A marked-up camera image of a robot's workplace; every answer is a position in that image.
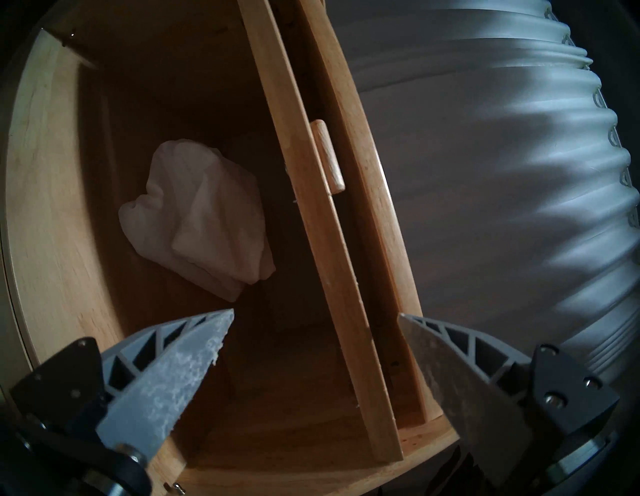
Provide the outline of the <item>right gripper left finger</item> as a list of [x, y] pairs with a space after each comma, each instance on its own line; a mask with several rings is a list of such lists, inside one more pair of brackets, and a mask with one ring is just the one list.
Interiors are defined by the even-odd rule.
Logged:
[[152, 459], [215, 365], [229, 308], [142, 329], [100, 352], [81, 337], [13, 387], [18, 411], [48, 430]]

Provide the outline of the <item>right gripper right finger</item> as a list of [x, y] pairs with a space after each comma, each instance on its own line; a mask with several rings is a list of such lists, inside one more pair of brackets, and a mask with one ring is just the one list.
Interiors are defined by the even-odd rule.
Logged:
[[619, 395], [560, 347], [528, 356], [448, 322], [397, 322], [488, 488], [582, 488], [615, 446], [605, 427]]

